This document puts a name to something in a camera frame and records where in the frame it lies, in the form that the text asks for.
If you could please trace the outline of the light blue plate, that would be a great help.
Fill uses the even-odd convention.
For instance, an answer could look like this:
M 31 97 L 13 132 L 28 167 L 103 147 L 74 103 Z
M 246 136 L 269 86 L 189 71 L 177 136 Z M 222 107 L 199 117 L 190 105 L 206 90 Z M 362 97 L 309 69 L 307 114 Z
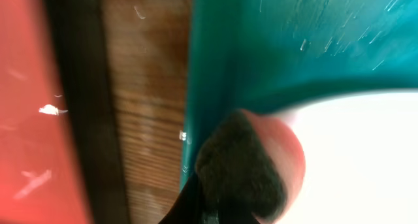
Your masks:
M 278 112 L 306 175 L 283 223 L 417 224 L 417 92 L 342 95 Z

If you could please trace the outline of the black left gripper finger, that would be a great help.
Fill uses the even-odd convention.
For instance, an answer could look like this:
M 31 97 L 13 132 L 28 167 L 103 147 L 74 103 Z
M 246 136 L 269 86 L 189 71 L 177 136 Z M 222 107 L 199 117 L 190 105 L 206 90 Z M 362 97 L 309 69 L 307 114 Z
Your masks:
M 208 213 L 203 186 L 199 177 L 193 173 L 168 214 L 159 224 L 198 224 L 202 223 L 204 214 Z M 239 202 L 227 200 L 215 208 L 220 224 L 259 224 L 250 210 Z

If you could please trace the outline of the green and pink sponge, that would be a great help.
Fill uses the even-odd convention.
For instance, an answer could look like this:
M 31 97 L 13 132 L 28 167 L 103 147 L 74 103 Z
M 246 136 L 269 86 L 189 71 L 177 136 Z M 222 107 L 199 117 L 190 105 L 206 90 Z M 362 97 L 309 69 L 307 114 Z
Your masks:
M 276 116 L 239 109 L 206 139 L 195 163 L 208 223 L 276 223 L 306 173 L 300 141 Z

